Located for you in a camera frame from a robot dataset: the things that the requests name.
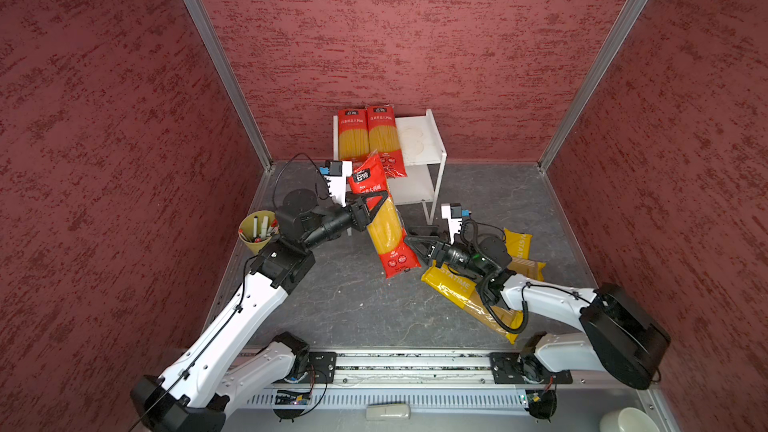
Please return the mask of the red spaghetti bag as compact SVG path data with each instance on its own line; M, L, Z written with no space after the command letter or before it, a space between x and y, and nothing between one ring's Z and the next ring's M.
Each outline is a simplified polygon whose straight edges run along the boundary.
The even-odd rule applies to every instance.
M369 147L376 152L388 178L407 176L402 148L392 106L371 106L367 109Z
M340 110L337 121L338 158L342 161L364 161L370 153L367 110Z
M385 276L391 278L410 269L420 268L418 257L405 243L406 232L394 205L380 155L378 153L369 155L353 170L348 183L354 194L388 193L386 198L378 195L366 199L369 210L378 207L375 217L367 226L367 231Z

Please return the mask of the yellow pen holder cup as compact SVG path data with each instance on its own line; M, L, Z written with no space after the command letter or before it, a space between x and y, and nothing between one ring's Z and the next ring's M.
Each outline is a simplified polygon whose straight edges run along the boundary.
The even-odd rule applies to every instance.
M246 248L257 255L278 234L279 226L273 211L261 210L246 216L239 228L238 238Z

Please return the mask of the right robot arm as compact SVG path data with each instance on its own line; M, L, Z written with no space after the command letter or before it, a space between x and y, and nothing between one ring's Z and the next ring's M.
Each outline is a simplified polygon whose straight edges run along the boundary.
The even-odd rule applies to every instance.
M505 241L478 233L478 226L469 222L453 241L432 234L408 236L405 242L436 271L468 283L464 308L502 335L520 336L534 316L570 327L567 334L529 337L513 366L524 381L594 371L637 390L654 383L671 337L623 288L612 283L577 288L530 278L519 272Z

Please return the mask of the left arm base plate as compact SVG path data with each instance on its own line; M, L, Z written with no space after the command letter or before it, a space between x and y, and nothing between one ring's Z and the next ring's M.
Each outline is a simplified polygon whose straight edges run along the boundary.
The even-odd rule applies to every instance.
M292 379L299 384L331 384L334 381L338 354L331 351L309 351L297 357Z

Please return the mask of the yellow pasta bag front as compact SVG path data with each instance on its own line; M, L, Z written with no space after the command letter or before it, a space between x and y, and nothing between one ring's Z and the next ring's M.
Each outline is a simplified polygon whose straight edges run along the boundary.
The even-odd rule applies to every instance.
M482 304L476 284L470 279L455 274L447 265L443 265L440 268L428 268L421 281L491 331L503 336L510 344L516 343L519 334L507 331L494 320Z

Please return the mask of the white bowl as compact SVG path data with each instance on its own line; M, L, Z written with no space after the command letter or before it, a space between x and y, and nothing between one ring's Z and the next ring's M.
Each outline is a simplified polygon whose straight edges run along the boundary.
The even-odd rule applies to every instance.
M600 432L659 432L656 423L645 412L627 407L605 414L599 423Z

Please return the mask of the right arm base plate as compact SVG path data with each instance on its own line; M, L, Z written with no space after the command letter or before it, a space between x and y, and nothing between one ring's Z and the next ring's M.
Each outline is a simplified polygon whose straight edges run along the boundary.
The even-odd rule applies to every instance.
M497 385L563 385L572 384L568 370L552 372L533 355L521 357L516 352L492 352L489 354L490 370Z

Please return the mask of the yellow pasta bag underneath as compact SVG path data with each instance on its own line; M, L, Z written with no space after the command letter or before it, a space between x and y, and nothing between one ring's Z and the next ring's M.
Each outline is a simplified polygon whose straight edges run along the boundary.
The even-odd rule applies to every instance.
M505 244L508 254L513 258L529 259L533 236L527 233L512 232L504 229Z

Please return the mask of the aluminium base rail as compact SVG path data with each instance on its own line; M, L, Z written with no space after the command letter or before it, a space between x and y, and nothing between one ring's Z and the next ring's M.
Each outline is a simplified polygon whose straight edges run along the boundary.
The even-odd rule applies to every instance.
M233 362L238 367L261 351L246 349ZM338 354L331 384L299 384L286 378L266 386L239 409L364 409L405 404L413 412L477 412L527 415L544 406L543 392L564 400L569 393L589 400L640 401L647 392L631 389L606 373L570 372L572 384L507 385L494 383L490 351L412 349L331 351Z

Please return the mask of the yellow pasta bag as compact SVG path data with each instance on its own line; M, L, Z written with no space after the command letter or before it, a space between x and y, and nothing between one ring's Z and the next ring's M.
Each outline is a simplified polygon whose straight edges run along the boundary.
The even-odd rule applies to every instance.
M443 265L440 268L428 268L421 281L491 331L503 336L510 344L516 343L519 334L507 331L494 320L482 304L476 284L470 279L455 274L447 265Z
M527 278L543 281L543 269L546 266L544 262L538 262L519 257L513 257L508 265L508 269Z

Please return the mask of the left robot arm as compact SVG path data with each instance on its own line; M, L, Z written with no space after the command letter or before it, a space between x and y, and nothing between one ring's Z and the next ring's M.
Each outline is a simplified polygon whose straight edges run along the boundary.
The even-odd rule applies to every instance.
M314 248L348 229L363 231L388 198L387 191L351 194L346 205L321 206L315 192L290 192L275 211L279 232L244 269L241 286L197 341L159 376L144 376L131 400L150 431L220 431L257 392L300 377L309 346L281 333L256 356L232 364L262 323L315 263Z

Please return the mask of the yellow pasta bag rear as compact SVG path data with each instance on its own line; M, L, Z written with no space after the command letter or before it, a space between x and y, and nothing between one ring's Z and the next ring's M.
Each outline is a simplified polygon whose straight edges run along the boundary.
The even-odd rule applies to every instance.
M508 269L527 278L543 281L543 269L546 266L544 262L538 262L519 257L513 257L508 265Z

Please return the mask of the white two-tier shelf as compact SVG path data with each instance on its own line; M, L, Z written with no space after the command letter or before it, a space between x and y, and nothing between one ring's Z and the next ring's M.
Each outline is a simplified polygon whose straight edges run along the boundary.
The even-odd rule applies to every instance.
M396 116L395 126L405 177L388 178L396 206L420 205L432 225L439 209L438 198L447 151L431 109L418 116Z

